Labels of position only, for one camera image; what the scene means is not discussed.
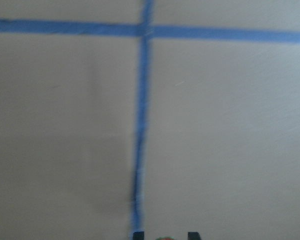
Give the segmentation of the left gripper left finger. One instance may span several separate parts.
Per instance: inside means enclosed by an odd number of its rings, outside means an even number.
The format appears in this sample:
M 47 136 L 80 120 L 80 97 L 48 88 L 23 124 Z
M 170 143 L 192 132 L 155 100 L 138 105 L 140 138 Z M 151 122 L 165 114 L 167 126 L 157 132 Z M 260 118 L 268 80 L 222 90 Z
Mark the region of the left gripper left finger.
M 144 231 L 136 231 L 133 233 L 132 240 L 144 240 L 145 232 Z

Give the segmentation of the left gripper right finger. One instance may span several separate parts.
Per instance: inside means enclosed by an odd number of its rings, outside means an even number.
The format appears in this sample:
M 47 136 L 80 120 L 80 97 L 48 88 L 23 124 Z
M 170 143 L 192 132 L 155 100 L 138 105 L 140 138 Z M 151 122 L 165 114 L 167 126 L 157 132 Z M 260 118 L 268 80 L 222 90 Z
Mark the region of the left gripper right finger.
M 188 240 L 200 240 L 200 233 L 191 231 L 187 233 L 187 239 Z

